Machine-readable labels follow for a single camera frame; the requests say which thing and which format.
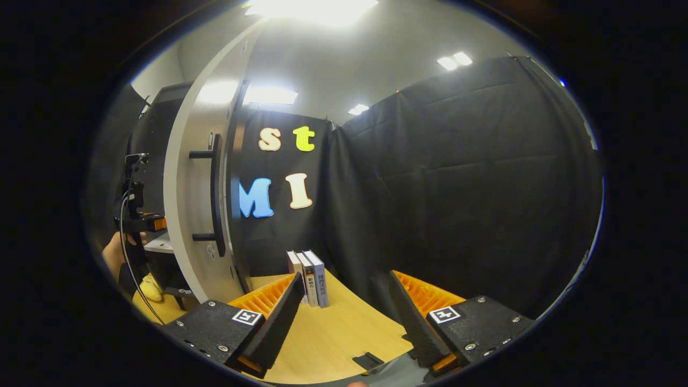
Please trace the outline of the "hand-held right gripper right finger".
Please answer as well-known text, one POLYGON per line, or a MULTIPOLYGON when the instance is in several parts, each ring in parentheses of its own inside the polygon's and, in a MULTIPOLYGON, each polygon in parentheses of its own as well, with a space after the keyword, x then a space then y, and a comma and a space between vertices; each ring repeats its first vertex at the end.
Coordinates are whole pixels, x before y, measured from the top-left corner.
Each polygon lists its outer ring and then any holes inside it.
POLYGON ((389 272, 389 296, 432 377, 490 357, 535 325, 491 297, 460 297, 398 270, 389 272))

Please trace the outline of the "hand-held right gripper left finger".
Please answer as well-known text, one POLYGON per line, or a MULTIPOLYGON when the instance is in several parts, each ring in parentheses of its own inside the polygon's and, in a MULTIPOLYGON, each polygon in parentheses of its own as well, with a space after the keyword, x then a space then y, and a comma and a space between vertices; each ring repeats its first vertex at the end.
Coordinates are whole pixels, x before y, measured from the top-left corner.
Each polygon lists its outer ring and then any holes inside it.
POLYGON ((303 295, 302 274, 288 274, 232 302, 209 299, 162 331, 215 363, 263 379, 282 350, 303 295))

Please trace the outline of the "grey cabinet door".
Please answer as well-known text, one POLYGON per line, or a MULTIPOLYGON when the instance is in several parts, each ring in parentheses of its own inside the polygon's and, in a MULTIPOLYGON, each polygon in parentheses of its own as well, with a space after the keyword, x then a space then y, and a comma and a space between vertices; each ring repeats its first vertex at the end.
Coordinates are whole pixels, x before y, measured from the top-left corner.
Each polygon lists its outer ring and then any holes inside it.
POLYGON ((250 81, 246 71, 265 27, 258 20, 224 46, 192 83, 170 132, 163 173, 163 199, 170 243, 180 270, 200 302, 230 302, 252 289, 241 232, 239 178, 250 81), (194 233, 212 233, 209 159, 190 160, 190 151, 211 148, 221 135, 222 228, 226 254, 216 243, 196 242, 194 233))

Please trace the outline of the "black door handle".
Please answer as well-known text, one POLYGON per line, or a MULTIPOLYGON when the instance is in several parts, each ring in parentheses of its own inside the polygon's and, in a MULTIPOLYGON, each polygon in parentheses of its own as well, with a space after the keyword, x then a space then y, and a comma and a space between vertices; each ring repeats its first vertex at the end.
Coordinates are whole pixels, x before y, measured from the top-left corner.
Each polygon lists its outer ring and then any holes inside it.
POLYGON ((217 247, 217 254, 223 257, 226 254, 226 240, 222 228, 222 187, 221 187, 221 135, 211 135, 211 148, 204 151, 190 151, 190 160, 209 159, 211 160, 210 170, 210 201, 211 201, 211 222, 213 225, 212 233, 194 233, 192 240, 196 242, 214 242, 217 247))

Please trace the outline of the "white cabinet shelf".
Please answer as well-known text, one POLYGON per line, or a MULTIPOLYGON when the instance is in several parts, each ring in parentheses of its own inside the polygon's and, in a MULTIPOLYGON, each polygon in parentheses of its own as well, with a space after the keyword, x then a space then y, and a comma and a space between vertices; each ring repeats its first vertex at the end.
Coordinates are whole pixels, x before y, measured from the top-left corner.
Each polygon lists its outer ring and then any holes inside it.
POLYGON ((146 252, 174 254, 174 248, 170 243, 169 233, 164 232, 154 239, 149 239, 144 245, 146 252))

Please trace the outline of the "dark grey cabinet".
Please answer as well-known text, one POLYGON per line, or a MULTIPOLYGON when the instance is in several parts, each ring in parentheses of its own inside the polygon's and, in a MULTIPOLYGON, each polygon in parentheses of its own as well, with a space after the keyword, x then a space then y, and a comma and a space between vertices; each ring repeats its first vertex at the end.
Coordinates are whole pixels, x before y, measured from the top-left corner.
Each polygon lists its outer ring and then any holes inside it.
POLYGON ((194 82, 161 156, 167 227, 145 248, 165 294, 229 302, 253 289, 239 210, 248 82, 194 82))

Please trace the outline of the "white spine book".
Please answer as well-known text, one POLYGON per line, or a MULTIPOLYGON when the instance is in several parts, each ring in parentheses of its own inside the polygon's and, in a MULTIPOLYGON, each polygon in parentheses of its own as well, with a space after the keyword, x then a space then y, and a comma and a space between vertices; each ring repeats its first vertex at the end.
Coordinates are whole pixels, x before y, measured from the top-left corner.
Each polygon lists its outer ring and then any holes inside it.
POLYGON ((302 265, 303 283, 308 304, 311 307, 319 307, 316 287, 315 266, 303 252, 296 253, 302 265))

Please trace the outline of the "blue grey spine book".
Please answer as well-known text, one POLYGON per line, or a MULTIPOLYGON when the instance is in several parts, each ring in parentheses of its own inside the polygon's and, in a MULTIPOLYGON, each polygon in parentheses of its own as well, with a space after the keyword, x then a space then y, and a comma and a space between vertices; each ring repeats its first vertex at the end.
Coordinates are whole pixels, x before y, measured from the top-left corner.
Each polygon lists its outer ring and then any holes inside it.
POLYGON ((313 265, 318 304, 320 308, 327 308, 329 307, 329 298, 325 275, 325 263, 317 257, 312 250, 307 250, 304 254, 313 265))

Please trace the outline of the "beige cover book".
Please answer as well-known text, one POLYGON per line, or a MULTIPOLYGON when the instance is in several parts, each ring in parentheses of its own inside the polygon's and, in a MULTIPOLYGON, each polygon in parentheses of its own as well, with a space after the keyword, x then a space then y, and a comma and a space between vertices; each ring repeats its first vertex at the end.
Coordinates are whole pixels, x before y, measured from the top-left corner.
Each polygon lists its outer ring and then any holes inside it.
POLYGON ((300 286, 303 288, 303 297, 300 303, 308 305, 307 289, 305 288, 305 273, 303 270, 303 265, 297 256, 297 253, 292 250, 286 252, 288 256, 288 267, 291 274, 300 274, 300 286))

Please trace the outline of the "black table clamp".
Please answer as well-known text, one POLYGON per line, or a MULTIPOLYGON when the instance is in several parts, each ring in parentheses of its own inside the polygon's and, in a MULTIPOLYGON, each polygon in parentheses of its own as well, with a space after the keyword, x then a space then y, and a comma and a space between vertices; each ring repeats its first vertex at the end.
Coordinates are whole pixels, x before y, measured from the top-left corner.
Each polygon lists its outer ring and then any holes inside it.
POLYGON ((376 373, 380 367, 385 367, 385 362, 370 352, 365 352, 358 357, 352 357, 352 361, 363 368, 363 373, 376 373))

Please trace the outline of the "black backdrop cloth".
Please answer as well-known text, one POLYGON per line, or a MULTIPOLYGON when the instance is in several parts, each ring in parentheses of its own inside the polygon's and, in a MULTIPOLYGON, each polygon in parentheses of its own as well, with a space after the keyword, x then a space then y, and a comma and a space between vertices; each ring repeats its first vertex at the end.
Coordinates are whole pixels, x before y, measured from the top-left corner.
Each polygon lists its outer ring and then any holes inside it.
MULTIPOLYGON (((125 156, 149 153, 134 174, 145 184, 140 208, 164 215, 161 156, 182 100, 147 146, 142 98, 126 91, 111 106, 80 196, 96 254, 119 231, 125 156)), ((391 270, 537 319, 594 245, 605 187, 597 147, 561 81, 529 57, 442 71, 344 124, 246 106, 239 208, 250 279, 285 274, 288 250, 312 250, 391 319, 391 270)))

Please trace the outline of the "large ceiling light panel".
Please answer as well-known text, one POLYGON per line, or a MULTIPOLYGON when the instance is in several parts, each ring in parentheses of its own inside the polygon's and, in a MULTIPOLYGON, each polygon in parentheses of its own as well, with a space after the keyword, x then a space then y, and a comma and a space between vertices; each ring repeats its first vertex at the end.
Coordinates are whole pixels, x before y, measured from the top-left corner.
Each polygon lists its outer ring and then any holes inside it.
POLYGON ((249 0, 246 16, 299 19, 326 25, 351 25, 378 0, 249 0))

